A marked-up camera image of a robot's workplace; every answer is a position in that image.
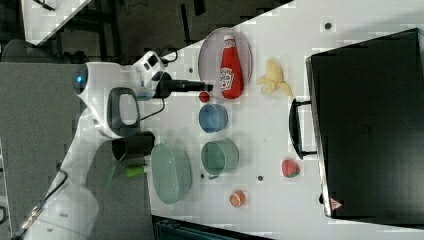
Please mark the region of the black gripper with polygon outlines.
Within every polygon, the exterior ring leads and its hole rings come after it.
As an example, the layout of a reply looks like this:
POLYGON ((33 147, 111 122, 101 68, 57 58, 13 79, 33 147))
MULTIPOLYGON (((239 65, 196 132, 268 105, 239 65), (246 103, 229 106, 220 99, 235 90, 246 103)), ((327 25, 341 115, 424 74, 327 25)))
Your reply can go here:
MULTIPOLYGON (((159 71, 157 72, 152 81, 156 83, 156 90, 154 98, 165 99, 170 96, 170 82, 172 81, 171 76, 167 72, 159 71)), ((176 92, 210 92, 213 90, 213 85, 206 84, 204 82, 188 81, 188 80, 174 80, 173 90, 176 92)))

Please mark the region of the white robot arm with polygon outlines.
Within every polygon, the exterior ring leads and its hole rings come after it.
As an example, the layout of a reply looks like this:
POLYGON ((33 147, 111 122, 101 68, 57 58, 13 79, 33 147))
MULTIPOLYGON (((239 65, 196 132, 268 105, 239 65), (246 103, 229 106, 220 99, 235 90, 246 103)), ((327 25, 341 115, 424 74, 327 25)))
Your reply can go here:
POLYGON ((11 240, 88 240, 99 212, 86 181, 99 147, 135 134, 142 120, 138 102, 172 92, 211 91, 200 81, 174 80, 147 64, 88 62, 72 80, 85 104, 75 135, 48 192, 11 240))

